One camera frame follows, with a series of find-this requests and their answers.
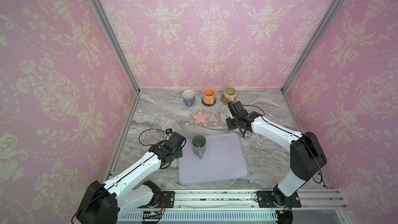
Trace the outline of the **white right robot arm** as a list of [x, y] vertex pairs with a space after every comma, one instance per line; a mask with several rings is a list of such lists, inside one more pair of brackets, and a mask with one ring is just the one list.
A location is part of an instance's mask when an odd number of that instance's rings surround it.
[[256, 112], [241, 118], [227, 118], [226, 123], [229, 130], [239, 129], [242, 134], [249, 131], [262, 135], [289, 152], [290, 170], [273, 189], [277, 206], [287, 206], [291, 197], [327, 164], [318, 138], [312, 132], [292, 131]]

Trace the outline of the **yellow beige mug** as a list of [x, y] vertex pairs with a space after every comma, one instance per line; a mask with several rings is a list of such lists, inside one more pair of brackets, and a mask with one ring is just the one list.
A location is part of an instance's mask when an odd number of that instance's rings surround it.
[[233, 87], [225, 88], [224, 91], [223, 91], [222, 97], [224, 97], [225, 99], [228, 99], [228, 98], [236, 99], [237, 98], [237, 91]]

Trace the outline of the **white cream mug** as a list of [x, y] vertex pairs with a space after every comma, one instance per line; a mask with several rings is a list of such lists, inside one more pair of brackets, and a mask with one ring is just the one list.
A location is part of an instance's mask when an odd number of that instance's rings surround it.
[[226, 122], [226, 120], [230, 117], [231, 117], [231, 113], [230, 113], [228, 106], [224, 106], [221, 109], [221, 115], [220, 115], [221, 120]]

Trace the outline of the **blue woven round coaster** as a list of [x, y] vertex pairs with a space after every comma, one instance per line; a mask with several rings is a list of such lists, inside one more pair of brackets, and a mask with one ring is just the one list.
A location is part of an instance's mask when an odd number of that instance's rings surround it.
[[197, 105], [198, 105], [198, 103], [196, 102], [195, 104], [193, 104], [193, 105], [191, 105], [191, 106], [187, 106], [187, 105], [183, 105], [184, 106], [184, 108], [194, 108], [194, 107], [197, 107]]

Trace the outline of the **woven rattan round coaster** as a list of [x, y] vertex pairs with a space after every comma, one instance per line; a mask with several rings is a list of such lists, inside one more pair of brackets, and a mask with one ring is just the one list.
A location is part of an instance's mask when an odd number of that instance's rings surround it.
[[236, 101], [236, 99], [234, 99], [234, 98], [228, 98], [228, 99], [225, 99], [224, 97], [222, 97], [221, 98], [221, 101], [222, 101], [222, 103], [224, 104], [224, 105], [228, 105], [228, 103], [229, 102], [235, 102]]

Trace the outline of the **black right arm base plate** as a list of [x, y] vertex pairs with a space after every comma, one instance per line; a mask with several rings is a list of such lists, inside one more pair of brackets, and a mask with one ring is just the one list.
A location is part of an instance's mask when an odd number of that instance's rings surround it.
[[301, 208], [302, 204], [298, 193], [295, 192], [282, 205], [277, 204], [273, 196], [272, 190], [257, 191], [254, 200], [259, 204], [260, 208]]

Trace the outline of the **pink flower silicone coaster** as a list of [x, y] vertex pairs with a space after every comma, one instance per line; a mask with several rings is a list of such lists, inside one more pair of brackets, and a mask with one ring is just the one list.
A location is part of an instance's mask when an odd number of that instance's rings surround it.
[[226, 127], [227, 126], [226, 117], [225, 117], [225, 115], [223, 113], [217, 113], [216, 114], [216, 118], [217, 118], [219, 126], [221, 126], [221, 127]]

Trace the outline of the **grey green mug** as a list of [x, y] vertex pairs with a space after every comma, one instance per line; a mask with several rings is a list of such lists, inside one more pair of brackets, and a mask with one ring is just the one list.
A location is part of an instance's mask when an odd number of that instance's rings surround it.
[[199, 159], [202, 159], [206, 152], [206, 137], [202, 135], [194, 136], [192, 139], [192, 146], [193, 153], [198, 156]]

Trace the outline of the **orange mug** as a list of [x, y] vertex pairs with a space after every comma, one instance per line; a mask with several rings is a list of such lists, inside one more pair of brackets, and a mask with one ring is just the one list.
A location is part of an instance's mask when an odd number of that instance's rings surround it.
[[216, 92], [213, 88], [205, 88], [203, 90], [202, 103], [206, 106], [213, 106], [216, 102]]

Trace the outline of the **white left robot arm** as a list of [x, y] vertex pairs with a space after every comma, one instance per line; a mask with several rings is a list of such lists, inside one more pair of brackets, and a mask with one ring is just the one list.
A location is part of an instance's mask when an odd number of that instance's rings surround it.
[[139, 161], [116, 177], [104, 183], [94, 181], [87, 188], [71, 222], [115, 224], [120, 217], [143, 206], [163, 210], [165, 203], [158, 185], [148, 180], [138, 189], [134, 187], [161, 166], [181, 158], [185, 142], [161, 141], [152, 145]]

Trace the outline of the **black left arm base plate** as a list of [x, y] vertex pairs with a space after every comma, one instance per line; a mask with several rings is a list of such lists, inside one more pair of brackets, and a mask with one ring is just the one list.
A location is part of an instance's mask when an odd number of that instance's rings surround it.
[[175, 191], [161, 191], [155, 201], [140, 208], [173, 208], [175, 203]]

